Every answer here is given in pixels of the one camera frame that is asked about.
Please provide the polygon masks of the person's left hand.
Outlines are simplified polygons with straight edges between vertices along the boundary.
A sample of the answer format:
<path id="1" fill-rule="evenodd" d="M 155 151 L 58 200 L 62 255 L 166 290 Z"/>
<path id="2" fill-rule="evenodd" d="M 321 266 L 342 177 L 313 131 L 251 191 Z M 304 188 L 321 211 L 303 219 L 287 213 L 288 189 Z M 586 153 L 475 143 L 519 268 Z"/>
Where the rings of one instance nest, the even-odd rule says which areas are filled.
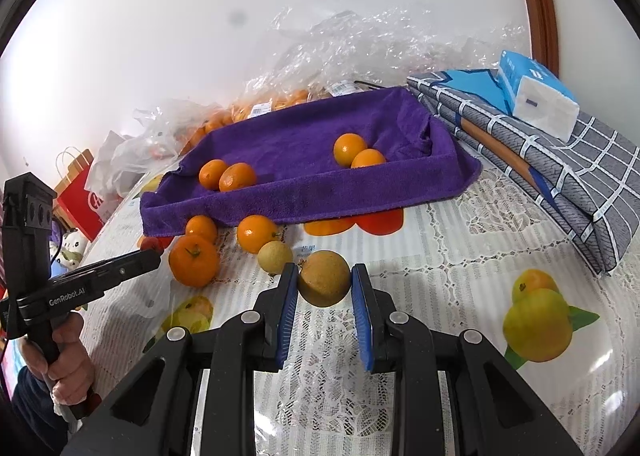
<path id="1" fill-rule="evenodd" d="M 34 343 L 26 338 L 18 340 L 27 368 L 39 380 L 48 377 L 54 382 L 52 392 L 56 402 L 61 405 L 72 406 L 84 402 L 96 374 L 89 354 L 80 341 L 82 327 L 82 316 L 71 312 L 53 330 L 52 339 L 58 345 L 60 355 L 51 366 Z"/>

